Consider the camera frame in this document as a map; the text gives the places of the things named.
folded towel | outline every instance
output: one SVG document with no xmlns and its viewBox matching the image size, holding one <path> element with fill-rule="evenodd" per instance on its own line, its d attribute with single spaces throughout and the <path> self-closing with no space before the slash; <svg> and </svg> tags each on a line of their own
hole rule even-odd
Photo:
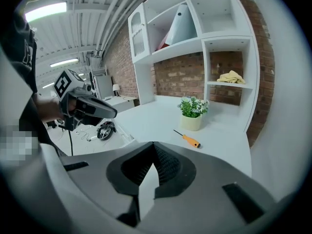
<svg viewBox="0 0 312 234">
<path fill-rule="evenodd" d="M 229 73 L 220 75 L 220 78 L 216 81 L 246 84 L 242 76 L 240 76 L 238 73 L 236 73 L 233 70 L 231 70 Z"/>
</svg>

person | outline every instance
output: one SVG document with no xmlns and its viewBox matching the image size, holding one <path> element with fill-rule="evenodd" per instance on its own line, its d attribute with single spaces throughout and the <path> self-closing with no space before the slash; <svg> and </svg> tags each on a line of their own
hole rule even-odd
<svg viewBox="0 0 312 234">
<path fill-rule="evenodd" d="M 32 89 L 33 94 L 19 119 L 20 131 L 31 131 L 37 135 L 38 141 L 54 146 L 59 156 L 66 155 L 50 139 L 44 122 L 64 119 L 60 112 L 59 100 L 55 97 L 45 98 L 37 94 L 36 86 L 36 50 L 34 32 L 24 18 L 24 7 L 28 2 L 23 0 L 13 13 L 11 23 L 0 38 L 3 51 L 12 66 Z M 75 109 L 76 101 L 69 102 L 69 111 Z"/>
</svg>

orange screwdriver handle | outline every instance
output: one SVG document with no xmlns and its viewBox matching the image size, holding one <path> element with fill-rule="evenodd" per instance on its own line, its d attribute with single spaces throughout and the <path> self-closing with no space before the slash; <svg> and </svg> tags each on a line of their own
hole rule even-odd
<svg viewBox="0 0 312 234">
<path fill-rule="evenodd" d="M 190 143 L 192 146 L 199 148 L 200 143 L 193 138 L 187 137 L 186 135 L 183 135 L 183 138 L 187 140 L 188 143 Z"/>
</svg>

black shirt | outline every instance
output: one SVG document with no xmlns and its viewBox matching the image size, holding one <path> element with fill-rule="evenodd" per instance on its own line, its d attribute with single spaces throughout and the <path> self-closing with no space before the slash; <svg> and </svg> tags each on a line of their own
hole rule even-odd
<svg viewBox="0 0 312 234">
<path fill-rule="evenodd" d="M 36 86 L 36 50 L 34 32 L 29 24 L 19 14 L 13 15 L 13 20 L 5 34 L 0 39 L 2 48 L 12 66 L 32 89 L 33 95 L 37 92 Z M 32 131 L 38 136 L 40 143 L 59 148 L 51 141 L 44 124 L 39 118 L 36 105 L 31 97 L 19 120 L 20 131 Z"/>
</svg>

white door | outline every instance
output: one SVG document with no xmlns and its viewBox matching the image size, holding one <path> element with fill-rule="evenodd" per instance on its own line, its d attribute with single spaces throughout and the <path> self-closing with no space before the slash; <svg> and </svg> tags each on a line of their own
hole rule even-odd
<svg viewBox="0 0 312 234">
<path fill-rule="evenodd" d="M 142 3 L 128 18 L 132 62 L 151 54 L 147 35 L 147 23 Z"/>
</svg>

